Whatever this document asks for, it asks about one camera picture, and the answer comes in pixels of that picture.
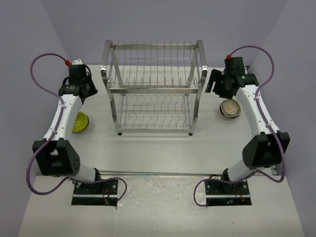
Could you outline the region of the green round bowl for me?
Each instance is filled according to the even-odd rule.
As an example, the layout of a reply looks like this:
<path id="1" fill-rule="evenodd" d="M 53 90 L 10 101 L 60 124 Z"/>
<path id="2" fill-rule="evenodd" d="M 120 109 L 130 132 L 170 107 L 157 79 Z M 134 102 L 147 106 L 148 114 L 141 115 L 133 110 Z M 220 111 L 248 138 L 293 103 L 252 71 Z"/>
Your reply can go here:
<path id="1" fill-rule="evenodd" d="M 72 133 L 80 133 L 83 132 L 89 125 L 89 118 L 83 112 L 78 112 L 75 123 L 72 129 Z"/>

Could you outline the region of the white scalloped bowl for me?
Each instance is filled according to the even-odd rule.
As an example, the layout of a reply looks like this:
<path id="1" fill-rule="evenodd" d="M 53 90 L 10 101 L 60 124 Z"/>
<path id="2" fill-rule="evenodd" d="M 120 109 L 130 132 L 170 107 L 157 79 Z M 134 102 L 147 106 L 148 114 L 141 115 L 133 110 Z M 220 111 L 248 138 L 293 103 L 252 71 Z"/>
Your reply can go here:
<path id="1" fill-rule="evenodd" d="M 220 106 L 222 107 L 223 112 L 228 116 L 235 116 L 241 111 L 240 104 L 234 99 L 226 99 Z"/>

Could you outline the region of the green square bowl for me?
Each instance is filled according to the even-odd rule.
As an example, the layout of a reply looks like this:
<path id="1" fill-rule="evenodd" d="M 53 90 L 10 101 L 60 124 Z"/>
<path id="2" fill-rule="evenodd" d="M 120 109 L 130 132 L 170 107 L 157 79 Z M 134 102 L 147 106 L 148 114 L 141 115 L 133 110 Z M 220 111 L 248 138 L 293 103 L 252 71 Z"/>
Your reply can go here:
<path id="1" fill-rule="evenodd" d="M 240 117 L 240 115 L 241 115 L 241 111 L 240 111 L 240 113 L 237 114 L 237 115 L 235 115 L 235 116 L 228 116 L 228 115 L 226 115 L 226 114 L 223 112 L 221 106 L 219 107 L 219 110 L 220 110 L 221 115 L 222 115 L 223 117 L 225 117 L 226 119 L 237 119 L 237 118 Z"/>

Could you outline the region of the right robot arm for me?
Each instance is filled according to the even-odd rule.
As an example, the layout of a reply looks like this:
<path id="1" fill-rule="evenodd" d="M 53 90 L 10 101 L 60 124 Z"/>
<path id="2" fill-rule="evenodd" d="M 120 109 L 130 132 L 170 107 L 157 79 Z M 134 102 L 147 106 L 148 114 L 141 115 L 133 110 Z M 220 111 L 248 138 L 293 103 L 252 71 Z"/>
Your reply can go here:
<path id="1" fill-rule="evenodd" d="M 252 133 L 252 139 L 242 150 L 242 159 L 223 172 L 226 177 L 221 180 L 220 188 L 224 193 L 231 194 L 238 188 L 238 182 L 280 164 L 290 137 L 273 122 L 260 95 L 260 84 L 254 74 L 245 72 L 243 58 L 228 55 L 224 62 L 222 72 L 211 71 L 205 91 L 225 99 L 237 98 Z"/>

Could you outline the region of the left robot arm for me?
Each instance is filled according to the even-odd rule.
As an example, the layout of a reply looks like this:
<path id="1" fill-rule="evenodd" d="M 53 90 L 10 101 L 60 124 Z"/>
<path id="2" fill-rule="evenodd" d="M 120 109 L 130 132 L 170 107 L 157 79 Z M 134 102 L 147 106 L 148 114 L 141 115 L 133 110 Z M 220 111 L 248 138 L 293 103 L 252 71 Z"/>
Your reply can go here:
<path id="1" fill-rule="evenodd" d="M 85 188 L 92 194 L 102 190 L 103 182 L 96 168 L 81 163 L 69 137 L 86 98 L 97 92 L 88 66 L 70 65 L 69 76 L 58 90 L 58 107 L 51 126 L 43 139 L 32 146 L 42 175 L 68 176 L 86 182 Z"/>

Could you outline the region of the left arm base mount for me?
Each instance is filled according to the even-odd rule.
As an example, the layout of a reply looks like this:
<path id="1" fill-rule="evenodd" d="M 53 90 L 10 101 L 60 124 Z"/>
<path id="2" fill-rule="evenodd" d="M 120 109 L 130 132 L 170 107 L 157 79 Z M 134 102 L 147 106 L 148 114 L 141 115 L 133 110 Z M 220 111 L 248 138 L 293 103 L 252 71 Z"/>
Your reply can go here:
<path id="1" fill-rule="evenodd" d="M 73 183 L 75 187 L 71 205 L 117 207 L 119 184 L 117 179 L 98 184 Z"/>

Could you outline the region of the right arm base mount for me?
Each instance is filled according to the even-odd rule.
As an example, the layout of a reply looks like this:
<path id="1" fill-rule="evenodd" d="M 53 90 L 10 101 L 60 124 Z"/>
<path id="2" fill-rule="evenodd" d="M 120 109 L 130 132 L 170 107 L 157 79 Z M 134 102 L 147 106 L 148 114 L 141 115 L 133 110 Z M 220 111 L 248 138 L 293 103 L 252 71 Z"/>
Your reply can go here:
<path id="1" fill-rule="evenodd" d="M 252 205 L 247 181 L 226 184 L 218 181 L 205 181 L 207 206 Z"/>

